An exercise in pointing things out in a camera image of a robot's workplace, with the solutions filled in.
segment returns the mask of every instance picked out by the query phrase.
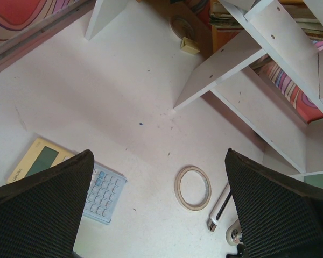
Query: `tape roll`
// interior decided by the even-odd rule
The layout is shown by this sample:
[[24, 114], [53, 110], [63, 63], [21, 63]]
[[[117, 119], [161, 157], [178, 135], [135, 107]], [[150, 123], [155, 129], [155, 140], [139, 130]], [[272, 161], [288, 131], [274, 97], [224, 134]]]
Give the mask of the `tape roll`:
[[[206, 194], [205, 194], [205, 197], [204, 199], [202, 200], [202, 202], [198, 205], [192, 205], [190, 203], [187, 203], [183, 196], [182, 196], [182, 193], [181, 193], [181, 181], [182, 181], [182, 178], [184, 177], [184, 175], [189, 172], [189, 171], [194, 171], [196, 173], [198, 173], [202, 179], [203, 179], [203, 182], [205, 183], [205, 186], [206, 186]], [[210, 186], [210, 182], [209, 182], [209, 178], [208, 176], [206, 175], [205, 172], [203, 172], [201, 169], [199, 169], [198, 167], [194, 167], [194, 166], [191, 166], [191, 167], [186, 167], [184, 169], [182, 169], [177, 177], [176, 177], [176, 180], [174, 182], [174, 192], [175, 192], [175, 195], [176, 195], [176, 198], [177, 200], [179, 201], [179, 203], [186, 209], [188, 210], [191, 210], [191, 211], [200, 211], [202, 210], [204, 207], [207, 206], [209, 200], [210, 200], [210, 197], [212, 195], [212, 187]]]

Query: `shelf board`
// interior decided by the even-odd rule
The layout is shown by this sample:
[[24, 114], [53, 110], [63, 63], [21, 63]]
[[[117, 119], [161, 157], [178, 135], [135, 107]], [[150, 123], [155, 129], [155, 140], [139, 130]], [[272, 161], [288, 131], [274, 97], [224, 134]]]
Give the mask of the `shelf board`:
[[244, 14], [244, 18], [249, 22], [272, 2], [273, 0], [257, 0], [254, 6], [246, 14]]
[[318, 49], [280, 2], [273, 0], [251, 21], [234, 5], [221, 3], [323, 113]]
[[124, 10], [127, 3], [128, 0], [96, 0], [85, 38], [90, 40], [97, 35], [97, 33]]
[[245, 11], [249, 11], [255, 2], [255, 0], [225, 0], [225, 1]]
[[212, 93], [299, 172], [306, 171], [306, 125], [249, 67]]
[[193, 70], [174, 109], [183, 108], [263, 55], [261, 46], [246, 31], [240, 32]]

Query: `white wooden shelf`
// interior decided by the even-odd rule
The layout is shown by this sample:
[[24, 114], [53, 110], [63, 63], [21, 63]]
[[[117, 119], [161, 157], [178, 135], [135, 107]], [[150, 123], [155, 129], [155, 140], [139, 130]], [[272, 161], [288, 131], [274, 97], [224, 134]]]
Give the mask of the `white wooden shelf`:
[[265, 54], [265, 50], [242, 31], [192, 72], [174, 109], [183, 108]]
[[128, 0], [96, 0], [85, 38], [92, 39], [126, 7]]
[[[247, 67], [269, 54], [323, 113], [323, 51], [278, 0], [256, 0], [245, 10], [235, 0], [220, 2], [245, 31], [194, 70], [175, 109], [211, 91], [271, 146], [264, 164], [289, 175], [323, 173], [323, 121], [304, 123], [266, 76]], [[304, 2], [323, 24], [323, 0]]]
[[249, 67], [212, 93], [301, 173], [306, 172], [306, 125]]

